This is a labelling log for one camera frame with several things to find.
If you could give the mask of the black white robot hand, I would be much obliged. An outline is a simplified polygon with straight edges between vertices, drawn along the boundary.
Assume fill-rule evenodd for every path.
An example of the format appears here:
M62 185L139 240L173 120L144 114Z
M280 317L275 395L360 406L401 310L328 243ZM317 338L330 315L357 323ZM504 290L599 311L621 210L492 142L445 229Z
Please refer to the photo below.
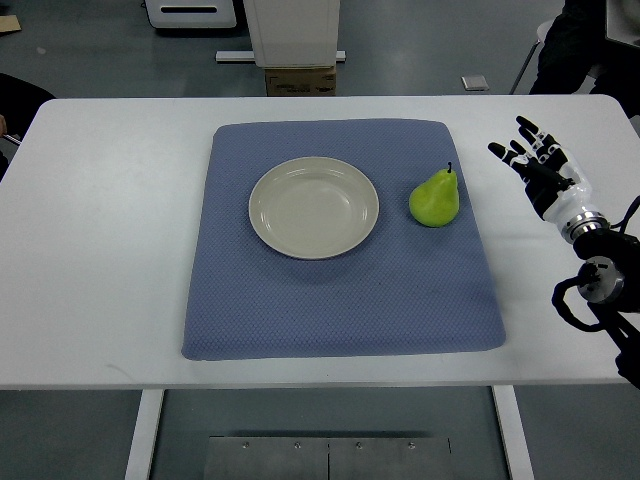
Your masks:
M586 181L580 178L577 163L551 134L521 115L516 122L527 146L511 140L508 147L491 142L488 149L520 177L536 214L552 222L568 195L577 194Z

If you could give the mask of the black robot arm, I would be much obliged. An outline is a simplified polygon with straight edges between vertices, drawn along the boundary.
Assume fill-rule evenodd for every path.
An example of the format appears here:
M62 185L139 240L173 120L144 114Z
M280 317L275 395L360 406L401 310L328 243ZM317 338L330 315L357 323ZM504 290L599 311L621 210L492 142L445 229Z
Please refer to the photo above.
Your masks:
M634 199L623 218L608 228L597 226L579 234L573 242L584 261L578 273L558 283L551 303L572 327L588 333L606 332L619 349L615 358L618 374L639 385L639 329L625 315L639 312L639 239L626 233L639 209ZM596 318L587 324L566 304L566 292L575 288Z

